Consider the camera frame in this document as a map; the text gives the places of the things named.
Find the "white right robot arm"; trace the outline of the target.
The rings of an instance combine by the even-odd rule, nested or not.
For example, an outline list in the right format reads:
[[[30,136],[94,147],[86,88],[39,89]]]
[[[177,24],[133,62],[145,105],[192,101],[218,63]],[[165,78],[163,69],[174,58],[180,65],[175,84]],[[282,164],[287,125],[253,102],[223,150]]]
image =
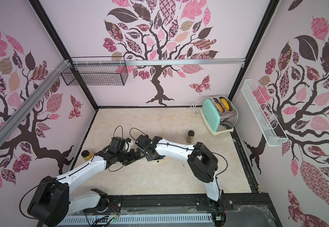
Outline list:
[[[141,135],[135,144],[143,151],[147,161],[171,157],[187,162],[194,176],[205,184],[207,197],[216,202],[220,199],[222,191],[216,179],[218,159],[203,143],[185,145],[158,136],[150,139]]]

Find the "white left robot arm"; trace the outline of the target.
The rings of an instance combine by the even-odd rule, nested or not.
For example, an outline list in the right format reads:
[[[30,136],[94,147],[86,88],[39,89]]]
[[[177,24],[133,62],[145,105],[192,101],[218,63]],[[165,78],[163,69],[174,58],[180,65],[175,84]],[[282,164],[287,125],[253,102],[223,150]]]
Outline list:
[[[35,194],[27,208],[28,215],[48,227],[55,227],[68,214],[86,209],[106,211],[109,207],[108,195],[97,188],[76,197],[71,197],[71,194],[111,165],[120,162],[126,166],[143,158],[144,147],[137,145],[136,149],[132,148],[136,144],[137,141],[113,137],[108,146],[79,167],[57,177],[43,178],[35,187]]]

